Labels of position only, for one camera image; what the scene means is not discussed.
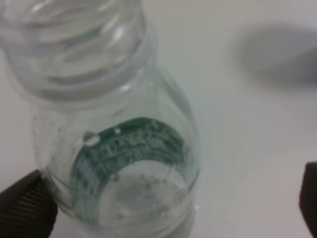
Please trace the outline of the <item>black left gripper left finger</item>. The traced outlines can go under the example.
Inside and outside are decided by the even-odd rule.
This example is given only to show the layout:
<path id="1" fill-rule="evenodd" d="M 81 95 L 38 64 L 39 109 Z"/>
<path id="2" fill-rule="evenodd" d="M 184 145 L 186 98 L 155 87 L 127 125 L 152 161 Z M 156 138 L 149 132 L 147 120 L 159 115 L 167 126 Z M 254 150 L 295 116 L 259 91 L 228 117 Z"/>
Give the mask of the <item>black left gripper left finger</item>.
<path id="1" fill-rule="evenodd" d="M 35 170 L 0 193 L 0 236 L 48 238 L 57 213 L 40 171 Z"/>

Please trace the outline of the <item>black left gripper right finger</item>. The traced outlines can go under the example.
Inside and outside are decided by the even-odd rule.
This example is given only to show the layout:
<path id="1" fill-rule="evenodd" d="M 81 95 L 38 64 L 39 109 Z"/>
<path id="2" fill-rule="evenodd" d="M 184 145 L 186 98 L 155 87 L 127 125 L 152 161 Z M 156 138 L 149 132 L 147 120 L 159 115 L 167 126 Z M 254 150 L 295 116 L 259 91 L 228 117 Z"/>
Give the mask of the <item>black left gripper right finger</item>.
<path id="1" fill-rule="evenodd" d="M 299 197 L 299 207 L 312 235 L 317 234 L 317 163 L 305 166 Z"/>

